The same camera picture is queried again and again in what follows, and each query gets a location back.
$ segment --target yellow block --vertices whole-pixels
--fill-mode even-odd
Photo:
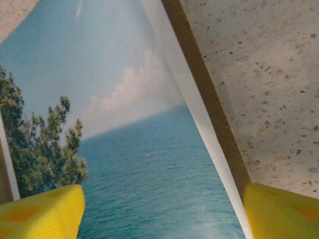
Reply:
[[[251,183],[244,208],[254,239],[318,239],[319,200]]]
[[[81,185],[0,205],[0,239],[76,239],[84,208]]]

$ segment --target green tree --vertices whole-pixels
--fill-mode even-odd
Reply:
[[[0,111],[21,197],[27,197],[87,178],[86,160],[78,159],[82,124],[78,119],[66,132],[66,145],[60,137],[70,111],[67,97],[49,107],[45,120],[32,113],[23,119],[24,101],[12,73],[0,64]]]

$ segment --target printed photo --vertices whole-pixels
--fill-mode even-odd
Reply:
[[[244,234],[139,0],[40,0],[0,45],[21,198],[81,184],[78,238]]]

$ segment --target speckled surface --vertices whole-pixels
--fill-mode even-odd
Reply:
[[[0,0],[0,44],[28,16],[39,0]]]
[[[319,198],[319,1],[181,3],[252,181]]]

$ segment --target sea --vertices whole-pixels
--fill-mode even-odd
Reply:
[[[243,239],[187,106],[82,142],[82,239]]]

